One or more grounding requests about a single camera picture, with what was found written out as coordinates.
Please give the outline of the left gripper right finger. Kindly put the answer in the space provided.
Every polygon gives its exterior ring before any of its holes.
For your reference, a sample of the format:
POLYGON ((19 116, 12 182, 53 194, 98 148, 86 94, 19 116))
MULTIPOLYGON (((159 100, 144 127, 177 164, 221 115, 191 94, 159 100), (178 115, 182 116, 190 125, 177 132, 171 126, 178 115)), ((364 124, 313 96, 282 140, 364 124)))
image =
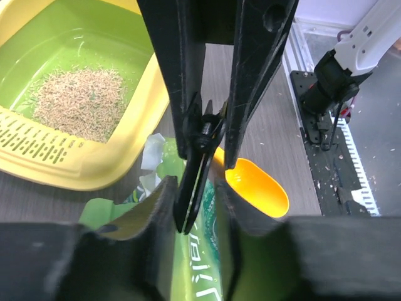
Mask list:
POLYGON ((216 181, 225 300, 399 300, 400 218, 276 221, 216 181))

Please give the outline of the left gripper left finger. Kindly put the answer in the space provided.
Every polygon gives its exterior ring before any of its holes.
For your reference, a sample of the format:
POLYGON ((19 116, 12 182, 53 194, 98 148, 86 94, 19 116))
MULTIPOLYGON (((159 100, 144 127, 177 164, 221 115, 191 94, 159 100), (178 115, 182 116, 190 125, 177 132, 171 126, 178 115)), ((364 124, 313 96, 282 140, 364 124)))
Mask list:
POLYGON ((97 230, 71 223, 1 224, 2 300, 168 300, 175 176, 97 230))

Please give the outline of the black bag clip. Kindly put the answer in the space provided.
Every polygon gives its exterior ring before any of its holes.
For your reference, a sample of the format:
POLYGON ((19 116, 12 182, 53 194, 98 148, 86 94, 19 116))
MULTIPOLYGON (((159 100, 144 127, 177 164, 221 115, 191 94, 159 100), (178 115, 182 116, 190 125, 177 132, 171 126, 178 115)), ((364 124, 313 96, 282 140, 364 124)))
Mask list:
POLYGON ((208 101, 205 112, 202 112, 201 96, 196 93, 184 115, 187 157, 174 202, 175 225, 182 234, 189 234, 195 223, 211 162, 225 130, 226 120, 221 114, 213 113, 212 101, 208 101))

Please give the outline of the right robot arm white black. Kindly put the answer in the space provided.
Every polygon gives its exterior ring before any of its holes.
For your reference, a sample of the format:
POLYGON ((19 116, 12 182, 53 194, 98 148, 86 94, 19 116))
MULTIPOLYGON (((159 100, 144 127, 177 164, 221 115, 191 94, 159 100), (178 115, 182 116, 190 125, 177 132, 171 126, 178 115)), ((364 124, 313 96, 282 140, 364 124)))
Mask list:
MULTIPOLYGON (((179 156, 191 160, 210 148, 201 134, 201 86, 206 45, 233 46, 226 113, 217 119, 226 135, 225 165, 232 168, 246 127, 277 72, 297 1, 139 1, 167 88, 179 156)), ((378 1, 317 64, 324 112, 376 67, 400 36, 400 2, 378 1)))

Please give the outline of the green cat litter bag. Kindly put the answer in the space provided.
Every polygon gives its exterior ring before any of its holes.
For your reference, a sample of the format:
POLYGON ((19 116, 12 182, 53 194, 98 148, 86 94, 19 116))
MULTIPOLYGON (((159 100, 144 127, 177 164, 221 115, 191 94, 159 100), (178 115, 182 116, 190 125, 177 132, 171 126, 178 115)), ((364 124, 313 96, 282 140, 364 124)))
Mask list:
MULTIPOLYGON (((139 185, 124 200, 89 200, 79 222, 97 230, 142 202, 165 176, 182 178, 185 161, 178 156, 174 138, 160 133, 148 136, 142 153, 139 185)), ((175 237, 171 300, 223 300, 217 239, 216 195, 208 180, 197 219, 188 235, 175 237)))

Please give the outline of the yellow plastic scoop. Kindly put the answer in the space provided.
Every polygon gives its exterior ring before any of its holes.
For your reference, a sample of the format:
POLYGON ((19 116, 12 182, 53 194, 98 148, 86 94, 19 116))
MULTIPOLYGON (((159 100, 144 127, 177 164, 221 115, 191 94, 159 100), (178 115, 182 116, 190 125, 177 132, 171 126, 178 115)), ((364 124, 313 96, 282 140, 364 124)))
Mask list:
POLYGON ((225 152, 218 147, 212 160, 214 181, 223 181, 249 204, 272 218, 282 218, 289 211, 289 198, 272 176, 253 161, 239 158, 233 169, 225 169, 225 152))

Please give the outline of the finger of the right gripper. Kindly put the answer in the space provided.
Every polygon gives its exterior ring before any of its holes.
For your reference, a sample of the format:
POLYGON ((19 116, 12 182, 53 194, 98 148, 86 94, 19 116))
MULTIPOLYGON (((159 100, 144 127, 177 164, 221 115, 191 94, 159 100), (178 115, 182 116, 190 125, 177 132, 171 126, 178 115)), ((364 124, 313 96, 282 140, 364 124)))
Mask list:
POLYGON ((297 1, 238 1, 226 110, 226 169, 239 157, 248 123, 278 71, 297 1))
POLYGON ((197 1, 139 1, 167 88, 179 156, 187 157, 183 122, 201 92, 206 42, 197 1))

